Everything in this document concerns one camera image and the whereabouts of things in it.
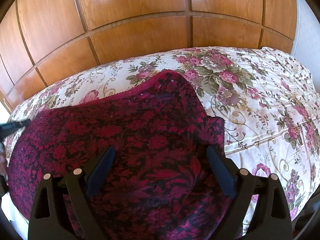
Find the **maroon cloth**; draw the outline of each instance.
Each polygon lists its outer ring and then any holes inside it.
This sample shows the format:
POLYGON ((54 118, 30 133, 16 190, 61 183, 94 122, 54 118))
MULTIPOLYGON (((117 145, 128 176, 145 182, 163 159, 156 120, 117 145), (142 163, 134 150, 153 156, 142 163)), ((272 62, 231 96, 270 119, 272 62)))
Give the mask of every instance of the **maroon cloth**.
MULTIPOLYGON (((110 145, 116 158, 93 213, 112 239, 207 239, 230 198, 205 149, 223 152, 224 120, 207 116, 192 86, 163 71, 123 93, 46 110, 23 132, 8 168, 13 203, 28 219, 43 175, 83 168, 110 145)), ((81 236, 70 201, 67 209, 81 236)))

